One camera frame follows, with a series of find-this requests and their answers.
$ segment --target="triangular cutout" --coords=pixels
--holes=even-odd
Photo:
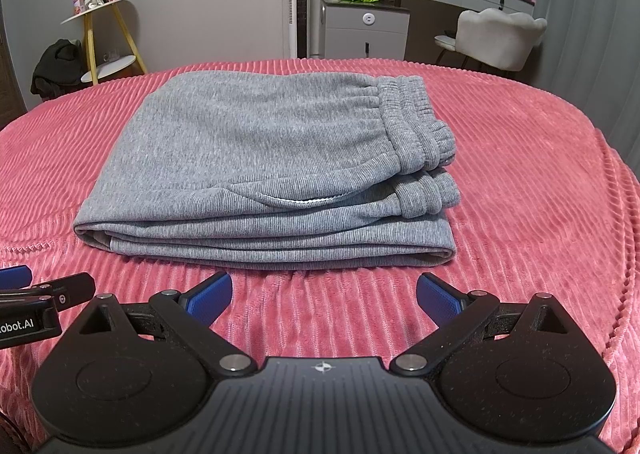
[[[86,320],[84,326],[82,326],[80,335],[105,333],[107,331],[111,331],[112,329],[113,327],[111,326],[111,319],[109,318],[109,313],[107,312],[106,308],[98,306]]]
[[[538,327],[538,331],[566,333],[566,329],[562,325],[562,322],[560,322],[560,319],[558,319],[558,316],[550,307],[543,307],[540,317],[540,326]]]

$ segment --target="gray pants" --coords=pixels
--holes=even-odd
[[[443,262],[455,145],[419,77],[178,75],[74,222],[110,251],[260,269]]]

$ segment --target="white round tabletop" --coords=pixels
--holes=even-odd
[[[66,20],[64,20],[64,21],[63,21],[62,23],[60,23],[60,24],[61,24],[61,25],[64,25],[65,23],[67,23],[67,22],[69,22],[69,21],[72,21],[72,20],[74,20],[74,19],[76,19],[76,18],[81,18],[82,16],[84,16],[85,14],[88,14],[89,12],[95,12],[95,11],[97,11],[97,10],[100,10],[101,8],[108,7],[109,5],[113,5],[114,3],[119,3],[119,2],[121,2],[121,1],[124,1],[124,0],[114,0],[114,1],[109,1],[109,2],[105,3],[104,5],[100,5],[99,7],[95,7],[95,8],[93,8],[93,9],[87,9],[87,10],[85,10],[84,12],[80,12],[79,14],[76,14],[75,16],[71,16],[70,18],[67,18]]]
[[[98,66],[95,71],[98,74],[98,80],[113,75],[114,73],[124,70],[127,66],[131,66],[136,62],[136,56],[124,56],[113,62],[105,62]],[[91,72],[87,72],[82,75],[80,79],[82,82],[91,82]]]

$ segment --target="silver bolt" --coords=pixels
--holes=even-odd
[[[407,353],[396,358],[396,366],[404,371],[418,371],[427,365],[427,359],[422,355]]]
[[[247,355],[227,355],[220,358],[220,367],[226,371],[242,371],[251,365],[251,359]]]

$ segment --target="pink blanket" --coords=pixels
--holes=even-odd
[[[361,72],[421,75],[453,129],[449,168],[462,203],[449,210],[458,255],[433,270],[462,291],[525,302],[549,291],[613,371],[619,396],[602,439],[640,450],[639,186],[599,131],[548,93],[495,76],[389,60],[203,64],[134,77],[44,103],[0,133],[0,267],[34,282],[87,271],[123,303],[187,290],[213,269],[128,259],[83,245],[71,223],[120,131],[146,94],[176,73]],[[434,329],[414,300],[414,268],[231,271],[234,299],[213,329],[258,361],[266,355],[379,355],[386,362]],[[78,314],[62,314],[68,325]],[[55,340],[0,352],[0,408],[37,444],[34,370]]]

